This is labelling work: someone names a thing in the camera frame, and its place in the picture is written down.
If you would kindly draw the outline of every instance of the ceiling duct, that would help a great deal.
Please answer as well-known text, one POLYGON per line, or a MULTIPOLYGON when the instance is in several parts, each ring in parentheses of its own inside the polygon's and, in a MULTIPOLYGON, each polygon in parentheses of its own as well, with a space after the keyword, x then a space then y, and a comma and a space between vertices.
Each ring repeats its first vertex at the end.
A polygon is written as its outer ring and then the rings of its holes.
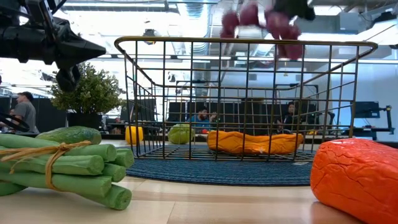
MULTIPOLYGON (((186 26, 195 27, 195 33, 191 33, 192 28, 188 29, 184 33, 185 37, 209 37, 210 36, 210 5, 209 4, 177 4, 178 10, 180 11, 183 19, 188 21, 186 26)), ((209 54, 209 43, 193 43, 193 52, 191 52, 191 43, 186 43, 187 46, 185 49, 188 54, 193 55, 208 55, 209 54)), ((193 62, 193 68, 195 69, 204 69, 207 68, 207 63, 198 63, 193 62)), ((207 71, 194 71, 192 76, 192 85, 193 86, 208 86, 210 81, 210 72, 207 71)), ((194 93, 195 96, 207 96, 208 89, 207 88, 195 88, 194 93)))

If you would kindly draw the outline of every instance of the computer monitor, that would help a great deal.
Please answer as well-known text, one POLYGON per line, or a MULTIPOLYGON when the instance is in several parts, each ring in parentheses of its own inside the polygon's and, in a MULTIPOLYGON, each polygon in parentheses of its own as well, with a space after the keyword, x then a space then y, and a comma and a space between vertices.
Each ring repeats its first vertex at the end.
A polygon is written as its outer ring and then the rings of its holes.
POLYGON ((380 118, 379 102, 356 102, 354 118, 380 118))

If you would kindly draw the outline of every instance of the orange toy object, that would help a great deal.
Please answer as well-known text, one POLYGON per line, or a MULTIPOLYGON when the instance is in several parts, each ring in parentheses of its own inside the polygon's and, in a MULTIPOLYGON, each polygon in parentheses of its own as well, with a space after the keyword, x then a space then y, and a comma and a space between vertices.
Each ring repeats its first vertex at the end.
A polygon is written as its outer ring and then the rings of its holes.
POLYGON ((311 171, 317 199, 366 223, 398 223, 398 150, 364 139, 319 147, 311 171))
MULTIPOLYGON (((207 135, 209 149, 216 150, 217 131, 210 131, 207 135)), ((271 154, 288 154, 294 152, 295 134, 277 134, 272 136, 271 154)), ((303 136, 298 135, 297 145, 303 143, 303 136)), ((245 136, 245 154, 268 154, 269 136, 245 136)), ((242 153, 243 134, 237 131, 218 132, 218 150, 233 154, 242 153)))

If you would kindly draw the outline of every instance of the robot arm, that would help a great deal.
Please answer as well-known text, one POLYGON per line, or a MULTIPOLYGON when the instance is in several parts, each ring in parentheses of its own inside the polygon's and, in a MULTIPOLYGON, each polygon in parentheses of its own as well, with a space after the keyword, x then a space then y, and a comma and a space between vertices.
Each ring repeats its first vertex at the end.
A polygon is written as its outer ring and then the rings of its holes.
POLYGON ((106 49, 82 39, 69 21, 53 17, 65 0, 2 0, 0 2, 0 57, 16 58, 20 63, 41 60, 54 62, 60 69, 57 81, 63 91, 73 91, 80 79, 77 64, 99 57, 106 49), (28 14, 19 12, 24 6, 28 14), (19 24, 19 16, 29 21, 19 24))

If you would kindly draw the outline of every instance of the person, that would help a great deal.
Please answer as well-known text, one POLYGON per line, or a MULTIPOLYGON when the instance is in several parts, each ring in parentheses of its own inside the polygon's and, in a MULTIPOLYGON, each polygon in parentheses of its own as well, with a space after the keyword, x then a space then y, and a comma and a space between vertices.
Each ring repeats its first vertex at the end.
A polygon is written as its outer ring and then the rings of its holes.
POLYGON ((291 125, 279 125, 280 130, 289 130, 293 131, 295 129, 294 124, 297 124, 297 119, 294 119, 295 115, 295 104, 294 102, 289 102, 287 113, 284 114, 281 118, 276 120, 277 124, 291 124, 291 125))
POLYGON ((29 125, 29 131, 27 133, 37 134, 39 131, 36 128, 36 109, 32 104, 34 100, 33 95, 28 91, 18 93, 17 102, 14 109, 14 117, 25 121, 29 125))
MULTIPOLYGON (((11 109, 10 110, 10 112, 9 112, 9 114, 11 115, 11 116, 13 116, 14 115, 14 109, 11 109)), ((8 131, 10 131, 10 128, 6 125, 6 124, 4 124, 3 122, 0 122, 0 127, 2 127, 2 132, 8 132, 8 131)))
POLYGON ((206 106, 200 106, 197 109, 197 114, 193 115, 187 121, 197 122, 199 124, 192 124, 196 132, 200 132, 201 129, 209 130, 211 128, 210 122, 213 122, 217 117, 216 113, 212 113, 210 119, 208 119, 208 110, 206 106))

